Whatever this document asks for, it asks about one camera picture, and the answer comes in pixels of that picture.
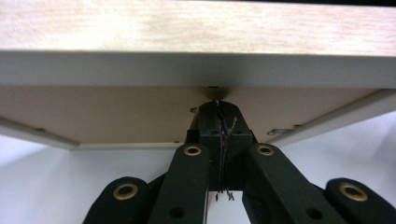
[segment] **round joint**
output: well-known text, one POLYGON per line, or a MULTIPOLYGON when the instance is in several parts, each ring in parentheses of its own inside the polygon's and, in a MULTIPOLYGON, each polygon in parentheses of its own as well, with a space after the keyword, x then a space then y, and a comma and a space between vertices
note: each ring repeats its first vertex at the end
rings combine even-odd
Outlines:
POLYGON ((198 156, 201 152, 202 150, 198 147, 186 147, 184 149, 184 154, 188 156, 198 156))
POLYGON ((113 191, 113 196, 115 199, 123 201, 133 198, 137 193, 138 187, 133 183, 125 183, 119 185, 113 191))
POLYGON ((269 147, 259 146, 257 147, 257 152, 263 156, 272 156, 275 154, 274 150, 269 147))
POLYGON ((342 183, 338 189, 341 191, 341 193, 353 201, 365 202, 368 199, 366 192, 353 184, 342 183))

